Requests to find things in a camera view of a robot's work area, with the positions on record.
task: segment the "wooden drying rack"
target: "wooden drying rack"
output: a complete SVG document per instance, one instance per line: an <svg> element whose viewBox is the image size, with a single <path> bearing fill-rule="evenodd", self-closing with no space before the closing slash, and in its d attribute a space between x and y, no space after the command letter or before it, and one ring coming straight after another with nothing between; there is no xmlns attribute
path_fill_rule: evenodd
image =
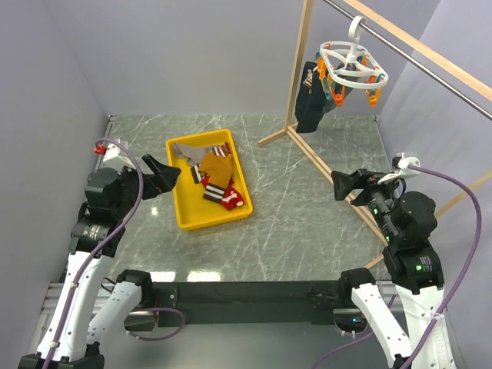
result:
<svg viewBox="0 0 492 369"><path fill-rule="evenodd" d="M339 12L342 12L345 14L347 17L351 17L350 13L346 12L345 10L341 9L338 5L333 3L331 0L323 0L327 4L331 5L333 8L337 9ZM475 90L476 92L480 93L484 97L488 98L489 100L492 101L492 89L485 85L483 82L477 80L475 77L472 75L468 74L465 72L463 69L459 68L455 64L453 64L451 61L447 60L445 57L442 55L439 55L436 53L434 50L423 44L422 42L418 41L416 38L412 37L402 29L398 28L396 25L393 23L389 22L387 19L383 18L381 15L373 11L372 9L368 8L366 5L362 4L358 0L344 0L347 4L358 10L360 13L377 23L379 26L382 28L385 28L387 31L389 31L391 34L393 34L395 37L399 38L401 41L405 42L409 46L411 46L413 49L419 51L422 55L426 56L429 60L431 60L433 63L436 65L442 67L443 70L447 71L449 74L453 75L456 78L459 78L461 81L463 81L466 85L468 85L470 88ZM302 8L302 15L301 15L301 25L299 27L299 34L298 34L298 43L297 43L297 48L294 56L294 67L292 70L292 78L291 78L291 88L289 91L289 98L288 98L288 104L287 104L287 111L285 112L285 124L284 128L282 128L280 131L275 132L272 135L269 135L260 141L258 141L258 144L260 146L266 145L269 142L272 142L276 140L277 138L283 137L287 135L294 141L294 143L304 152L304 154L311 160L311 162L316 166L317 169L323 174L323 176L326 177L326 179L333 184L333 179L331 178L331 169L330 167L321 159L316 152L309 146L308 143L295 131L295 128L297 127L297 123L292 124L292 111L294 110L294 104L295 104L295 97L296 97L296 92L298 90L298 84L299 84L299 77L301 73L301 67L302 67L302 59L304 56L304 48L306 45L306 40L308 38L308 30L309 30L309 24L311 22L311 14L313 11L313 4L314 0L304 0L303 8ZM395 49L394 46L382 38L381 36L378 37L381 41L389 45L393 50ZM409 55L404 55L404 57L412 62L412 64L416 65L414 63L414 59L412 59L411 56ZM478 110L481 114L485 115L490 119L492 116L490 112L485 111L477 105L474 101L471 101L469 98L467 98L465 95L461 94L458 90L454 89L452 86L450 86L448 83L443 81L440 78L435 78L434 73L429 71L425 67L420 67L417 65L418 68L429 74L433 79L444 85L444 87L448 88L450 91L452 91L455 95L458 97L462 98L465 102L467 102L469 105L471 105L473 108ZM488 171L485 173L483 176L478 178L473 184L470 185L470 188L472 190L479 188L483 183L488 181L490 178L492 178L492 170ZM438 209L436 211L436 217L440 217L442 214L444 214L446 211L449 211L453 206L455 206L459 201L463 200L463 198L466 197L465 192L460 193L458 196L455 198L451 199L445 206L442 208ZM351 204L351 201L355 199L354 194L349 194L346 197L346 201ZM352 209L362 218L362 220L367 224L367 226L376 234L376 236L382 240L384 243L386 243L386 240L384 239L384 236L382 233L380 233L378 226L376 225L376 222L372 218L371 213L366 207L355 207L351 205ZM366 265L366 268L372 268L375 266L377 263L383 260L383 255L379 255L377 258L375 258L373 261L371 261L369 264Z"/></svg>

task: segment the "yellow plastic bin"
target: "yellow plastic bin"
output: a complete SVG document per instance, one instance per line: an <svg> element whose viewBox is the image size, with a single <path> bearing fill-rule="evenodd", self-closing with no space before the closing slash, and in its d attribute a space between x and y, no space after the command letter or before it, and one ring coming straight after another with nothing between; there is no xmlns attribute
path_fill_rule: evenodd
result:
<svg viewBox="0 0 492 369"><path fill-rule="evenodd" d="M227 210L219 204L202 198L204 187L201 184L195 184L193 182L190 165L186 162L185 158L178 158L172 151L172 145L175 142L195 146L196 148L222 145L227 142L230 146L231 154L233 155L233 187L242 194L244 205L233 210ZM211 225L226 223L228 221L238 221L251 215L253 212L253 204L251 203L248 187L246 186L241 165L239 164L238 152L236 151L231 131L228 129L220 129L196 135L171 138L166 142L166 149L168 151L169 165L181 169L178 183L173 190L176 218L178 219L179 228L191 231L209 227Z"/></svg>

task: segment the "gray marble surface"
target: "gray marble surface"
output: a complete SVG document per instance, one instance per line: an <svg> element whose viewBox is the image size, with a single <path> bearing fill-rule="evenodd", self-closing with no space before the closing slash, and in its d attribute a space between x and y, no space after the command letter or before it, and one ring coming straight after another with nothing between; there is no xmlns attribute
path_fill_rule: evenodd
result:
<svg viewBox="0 0 492 369"><path fill-rule="evenodd" d="M280 115L117 116L111 124L111 138L166 164L167 139L231 129L254 205L243 221L182 231L171 194L143 201L112 276L134 268L152 272L155 281L338 279L381 252L382 243L346 202L334 201L331 184L290 138L258 147L282 127ZM303 137L334 170L388 169L374 116L327 115ZM387 278L383 264L372 272Z"/></svg>

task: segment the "hanging sock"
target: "hanging sock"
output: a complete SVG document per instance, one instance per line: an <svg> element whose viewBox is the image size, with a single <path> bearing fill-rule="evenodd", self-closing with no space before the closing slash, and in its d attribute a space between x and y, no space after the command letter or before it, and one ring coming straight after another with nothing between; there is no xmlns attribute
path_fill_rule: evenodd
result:
<svg viewBox="0 0 492 369"><path fill-rule="evenodd" d="M314 70L316 63L312 61L306 62L303 69L303 78L299 87L298 97L296 99L295 117L298 120L297 133L312 133L317 130L317 127L323 116L337 107L334 99L328 101L326 94L321 84L319 73ZM309 70L312 70L312 76L309 75ZM349 81L357 81L357 77L347 78ZM341 94L345 88L347 96L352 91L352 88L334 83L334 93Z"/></svg>

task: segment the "wooden pole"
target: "wooden pole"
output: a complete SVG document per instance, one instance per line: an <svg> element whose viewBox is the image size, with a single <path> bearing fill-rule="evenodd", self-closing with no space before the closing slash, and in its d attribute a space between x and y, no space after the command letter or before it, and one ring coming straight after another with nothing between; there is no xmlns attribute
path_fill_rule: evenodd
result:
<svg viewBox="0 0 492 369"><path fill-rule="evenodd" d="M306 40L308 39L309 24L311 23L311 14L313 13L314 0L304 0L301 14L301 25L299 26L298 43L296 44L294 55L294 66L292 67L291 89L289 90L289 99L287 102L287 110L285 112L284 128L258 141L260 146L266 145L269 142L276 140L287 134L287 127L292 123L292 111L294 110L295 95L298 91L299 75L301 74L302 58L304 57L304 49Z"/></svg>
<svg viewBox="0 0 492 369"><path fill-rule="evenodd" d="M395 37L399 38L401 41L411 46L413 49L420 52L423 56L427 57L436 65L439 65L442 69L447 71L449 74L458 78L468 87L472 88L485 98L488 98L492 101L492 88L485 85L482 81L476 79L473 75L470 75L451 61L447 60L444 56L438 54L433 49L429 48L424 43L420 42L416 38L410 36L403 29L397 27L390 21L388 21L383 16L376 13L371 8L368 8L366 5L362 4L358 0L344 0L347 4L349 4L352 8L356 9L358 12L362 13L372 21L376 22L379 26L386 29Z"/></svg>

